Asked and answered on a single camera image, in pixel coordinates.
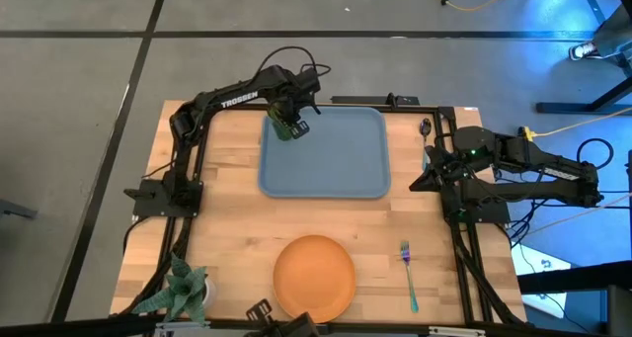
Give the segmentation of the white plant pot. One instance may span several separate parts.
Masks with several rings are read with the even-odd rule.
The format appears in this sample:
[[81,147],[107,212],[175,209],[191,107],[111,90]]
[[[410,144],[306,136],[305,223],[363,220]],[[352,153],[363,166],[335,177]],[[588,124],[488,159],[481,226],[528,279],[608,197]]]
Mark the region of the white plant pot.
[[202,306],[204,309],[208,309],[215,303],[217,298],[216,284],[209,276],[206,276],[204,279],[203,292]]

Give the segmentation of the iridescent metal fork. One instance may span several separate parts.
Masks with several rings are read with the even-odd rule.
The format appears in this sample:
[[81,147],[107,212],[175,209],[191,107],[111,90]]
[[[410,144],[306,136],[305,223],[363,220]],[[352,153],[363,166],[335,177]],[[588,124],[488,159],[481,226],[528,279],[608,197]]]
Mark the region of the iridescent metal fork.
[[400,256],[401,256],[401,258],[402,258],[402,260],[403,260],[403,262],[405,264],[405,268],[406,268],[411,311],[413,313],[418,313],[419,312],[419,305],[418,305],[416,291],[415,291],[413,277],[412,277],[411,252],[410,252],[410,244],[409,244],[408,241],[402,241],[400,243]]

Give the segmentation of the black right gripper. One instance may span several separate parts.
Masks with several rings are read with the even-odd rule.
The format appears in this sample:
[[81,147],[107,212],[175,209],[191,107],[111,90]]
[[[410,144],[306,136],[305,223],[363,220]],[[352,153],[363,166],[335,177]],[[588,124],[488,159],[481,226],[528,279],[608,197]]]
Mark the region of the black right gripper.
[[409,186],[411,192],[439,192],[440,185],[453,184],[470,178],[470,170],[454,154],[441,147],[426,146],[426,170]]

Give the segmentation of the orange plate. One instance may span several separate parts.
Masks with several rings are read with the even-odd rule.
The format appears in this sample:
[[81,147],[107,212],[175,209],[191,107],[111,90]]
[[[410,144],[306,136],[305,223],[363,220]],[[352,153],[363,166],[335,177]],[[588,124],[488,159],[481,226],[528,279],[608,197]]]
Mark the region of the orange plate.
[[304,312],[316,323],[341,316],[356,292],[356,268],[347,250],[323,235],[294,239],[279,253],[273,271],[277,303],[291,317]]

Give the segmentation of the person's shoe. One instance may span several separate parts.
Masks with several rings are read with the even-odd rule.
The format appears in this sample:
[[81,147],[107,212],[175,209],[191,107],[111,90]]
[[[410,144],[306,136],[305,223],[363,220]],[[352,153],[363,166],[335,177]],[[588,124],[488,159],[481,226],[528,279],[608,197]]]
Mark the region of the person's shoe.
[[600,58],[600,54],[593,42],[583,42],[569,48],[569,58],[577,61],[589,58]]

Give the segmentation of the green artificial plant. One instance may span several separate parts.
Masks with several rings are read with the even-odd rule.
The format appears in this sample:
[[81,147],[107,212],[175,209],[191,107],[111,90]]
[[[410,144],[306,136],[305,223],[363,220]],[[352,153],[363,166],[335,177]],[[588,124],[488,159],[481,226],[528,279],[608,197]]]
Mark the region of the green artificial plant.
[[166,276],[168,287],[141,301],[133,310],[134,314],[165,309],[164,322],[175,321],[183,313],[199,325],[205,324],[203,300],[205,287],[205,267],[192,269],[177,255],[172,254],[172,274]]

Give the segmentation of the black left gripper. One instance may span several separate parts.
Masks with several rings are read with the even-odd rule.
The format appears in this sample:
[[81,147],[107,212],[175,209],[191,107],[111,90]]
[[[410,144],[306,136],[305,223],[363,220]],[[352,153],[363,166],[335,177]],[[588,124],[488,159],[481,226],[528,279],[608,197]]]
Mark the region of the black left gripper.
[[319,74],[314,67],[290,73],[290,82],[280,92],[280,108],[270,105],[268,117],[278,126],[285,126],[283,116],[290,116],[288,130],[292,139],[299,139],[310,130],[307,122],[298,114],[302,108],[310,107],[317,115],[321,112],[315,103],[315,94],[321,90]]

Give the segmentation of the white printed sheet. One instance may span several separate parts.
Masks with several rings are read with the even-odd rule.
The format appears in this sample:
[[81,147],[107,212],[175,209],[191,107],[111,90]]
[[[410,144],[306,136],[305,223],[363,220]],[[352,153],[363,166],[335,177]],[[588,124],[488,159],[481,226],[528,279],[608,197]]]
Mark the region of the white printed sheet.
[[[532,273],[569,270],[572,265],[564,260],[542,253],[522,244],[517,244],[512,249],[512,258],[515,272],[518,276]],[[566,293],[547,293],[539,295],[521,296],[522,302],[529,307],[547,313],[556,318],[564,317]]]

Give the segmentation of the green faceted glass tumbler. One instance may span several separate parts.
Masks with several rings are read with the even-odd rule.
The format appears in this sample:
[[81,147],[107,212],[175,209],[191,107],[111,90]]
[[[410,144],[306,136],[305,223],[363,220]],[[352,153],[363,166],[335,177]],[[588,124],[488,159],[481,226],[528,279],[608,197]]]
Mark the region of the green faceted glass tumbler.
[[289,130],[288,130],[288,116],[287,116],[287,113],[285,111],[282,111],[282,112],[283,112],[283,117],[284,117],[284,120],[286,122],[286,125],[285,126],[278,126],[273,121],[272,121],[272,125],[273,125],[273,129],[275,130],[275,133],[276,133],[276,136],[277,136],[278,139],[280,139],[282,141],[289,141],[289,140],[292,140],[292,138],[291,138]]

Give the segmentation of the black bar bracket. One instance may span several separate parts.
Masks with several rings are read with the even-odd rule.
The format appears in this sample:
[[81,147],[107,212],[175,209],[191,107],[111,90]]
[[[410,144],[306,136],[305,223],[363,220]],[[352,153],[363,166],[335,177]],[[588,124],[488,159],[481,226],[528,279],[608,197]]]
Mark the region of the black bar bracket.
[[414,96],[402,96],[389,93],[383,96],[333,96],[333,104],[368,104],[368,105],[388,105],[397,106],[419,106],[420,101]]

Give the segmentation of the blue plastic tray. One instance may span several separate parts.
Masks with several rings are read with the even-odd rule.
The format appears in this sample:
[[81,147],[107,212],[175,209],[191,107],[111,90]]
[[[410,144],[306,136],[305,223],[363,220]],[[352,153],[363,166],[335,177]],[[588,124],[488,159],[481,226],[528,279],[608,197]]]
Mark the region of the blue plastic tray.
[[281,140],[265,118],[259,189],[273,198],[379,199],[391,187],[384,116],[370,107],[300,112],[309,131]]

